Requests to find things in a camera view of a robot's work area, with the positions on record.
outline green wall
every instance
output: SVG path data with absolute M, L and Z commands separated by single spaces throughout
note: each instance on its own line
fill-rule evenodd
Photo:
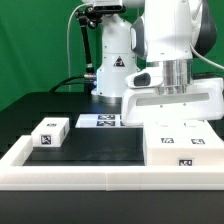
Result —
M 68 77 L 66 32 L 71 12 L 80 0 L 0 0 L 0 110 L 30 92 L 49 91 Z M 224 2 L 209 0 L 218 28 L 218 40 L 207 55 L 224 64 Z M 123 17 L 130 22 L 137 10 L 128 10 Z M 101 63 L 100 29 L 89 31 L 95 67 Z M 71 27 L 72 75 L 85 72 L 83 45 L 78 22 Z M 200 60 L 195 72 L 220 72 Z M 72 91 L 82 91 L 82 86 Z M 68 91 L 67 87 L 59 91 Z

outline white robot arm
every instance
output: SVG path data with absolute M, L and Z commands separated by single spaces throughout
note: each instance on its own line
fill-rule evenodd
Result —
M 223 80 L 191 78 L 191 47 L 205 55 L 216 41 L 207 0 L 146 0 L 131 34 L 132 49 L 146 60 L 146 68 L 126 78 L 125 125 L 142 125 L 144 119 L 223 117 Z

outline black tabletop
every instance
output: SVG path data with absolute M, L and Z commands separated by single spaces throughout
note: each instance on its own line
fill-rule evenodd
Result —
M 83 93 L 27 94 L 0 112 L 1 156 L 44 117 L 69 117 L 63 149 L 46 159 L 48 152 L 36 148 L 25 165 L 143 165 L 142 129 L 75 129 L 79 114 L 88 113 L 119 114 L 120 105 Z M 223 138 L 223 120 L 210 123 Z M 0 223 L 223 224 L 223 207 L 223 191 L 1 191 Z

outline white base board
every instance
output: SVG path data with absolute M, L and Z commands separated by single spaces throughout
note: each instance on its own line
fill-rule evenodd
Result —
M 224 190 L 224 166 L 22 166 L 32 152 L 22 136 L 0 161 L 0 190 Z

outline white box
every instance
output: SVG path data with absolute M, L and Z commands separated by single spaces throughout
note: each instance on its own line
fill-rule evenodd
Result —
M 207 121 L 145 122 L 146 166 L 224 166 L 224 143 Z
M 44 118 L 31 133 L 33 147 L 60 147 L 69 129 L 69 118 Z

